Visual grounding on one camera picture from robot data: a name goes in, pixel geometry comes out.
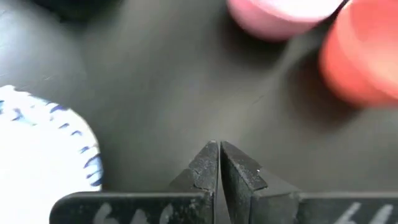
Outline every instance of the dark gray surface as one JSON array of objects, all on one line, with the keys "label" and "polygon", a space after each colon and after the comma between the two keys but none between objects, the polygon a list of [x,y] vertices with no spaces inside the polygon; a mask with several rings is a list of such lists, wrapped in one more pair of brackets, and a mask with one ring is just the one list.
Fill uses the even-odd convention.
[{"label": "dark gray surface", "polygon": [[327,26],[286,44],[238,29],[224,0],[125,0],[87,26],[0,0],[0,85],[71,106],[99,139],[108,190],[155,190],[225,139],[306,190],[395,190],[398,114],[323,86]]}]

